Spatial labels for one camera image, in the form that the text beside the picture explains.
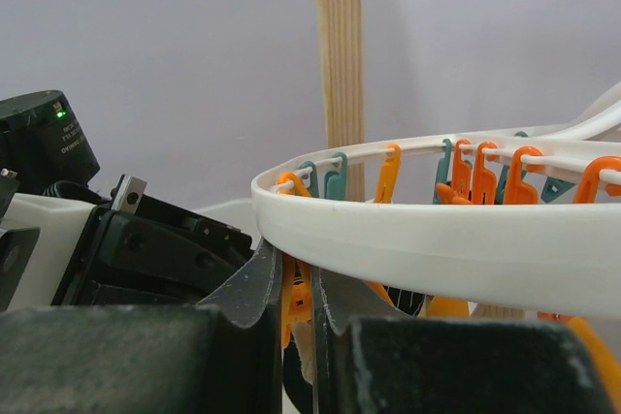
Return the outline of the white round clip hanger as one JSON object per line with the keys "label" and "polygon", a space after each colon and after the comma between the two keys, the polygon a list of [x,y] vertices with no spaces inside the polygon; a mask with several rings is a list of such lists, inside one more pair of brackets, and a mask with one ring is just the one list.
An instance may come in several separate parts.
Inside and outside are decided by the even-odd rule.
{"label": "white round clip hanger", "polygon": [[556,314],[620,314],[620,90],[577,119],[360,143],[258,175],[259,232],[321,269]]}

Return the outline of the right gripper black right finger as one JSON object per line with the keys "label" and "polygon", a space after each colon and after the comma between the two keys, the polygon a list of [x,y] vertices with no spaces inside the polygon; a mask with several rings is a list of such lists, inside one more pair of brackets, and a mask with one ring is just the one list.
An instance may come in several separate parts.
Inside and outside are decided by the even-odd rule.
{"label": "right gripper black right finger", "polygon": [[319,413],[610,413],[586,346],[556,323],[416,318],[313,269]]}

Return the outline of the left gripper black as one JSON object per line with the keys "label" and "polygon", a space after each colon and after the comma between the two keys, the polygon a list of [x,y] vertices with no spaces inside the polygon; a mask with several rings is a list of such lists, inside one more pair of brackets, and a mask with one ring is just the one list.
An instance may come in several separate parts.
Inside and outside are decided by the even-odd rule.
{"label": "left gripper black", "polygon": [[57,181],[54,198],[93,206],[54,305],[196,303],[252,256],[252,238],[218,220],[146,195],[123,175],[110,198]]}

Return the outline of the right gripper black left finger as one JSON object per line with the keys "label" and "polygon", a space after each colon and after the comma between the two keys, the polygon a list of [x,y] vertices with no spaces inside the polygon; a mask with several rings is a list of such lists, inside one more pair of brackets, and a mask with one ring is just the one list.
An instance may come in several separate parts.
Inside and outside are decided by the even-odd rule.
{"label": "right gripper black left finger", "polygon": [[1,317],[5,413],[278,413],[281,254],[195,304],[53,306]]}

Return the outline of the brown argyle sock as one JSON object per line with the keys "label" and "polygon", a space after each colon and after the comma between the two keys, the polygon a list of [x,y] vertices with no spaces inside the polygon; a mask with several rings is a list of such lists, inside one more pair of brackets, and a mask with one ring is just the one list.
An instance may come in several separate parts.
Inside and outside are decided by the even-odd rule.
{"label": "brown argyle sock", "polygon": [[307,383],[312,385],[316,375],[316,363],[311,322],[305,321],[292,324],[291,333],[300,358],[302,377]]}

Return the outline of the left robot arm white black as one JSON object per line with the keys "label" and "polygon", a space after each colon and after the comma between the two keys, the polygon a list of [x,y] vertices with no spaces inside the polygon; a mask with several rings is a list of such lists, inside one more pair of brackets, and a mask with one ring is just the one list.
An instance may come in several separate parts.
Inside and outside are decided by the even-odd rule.
{"label": "left robot arm white black", "polygon": [[252,255],[239,229],[154,199],[99,164],[65,94],[1,103],[1,307],[195,303]]}

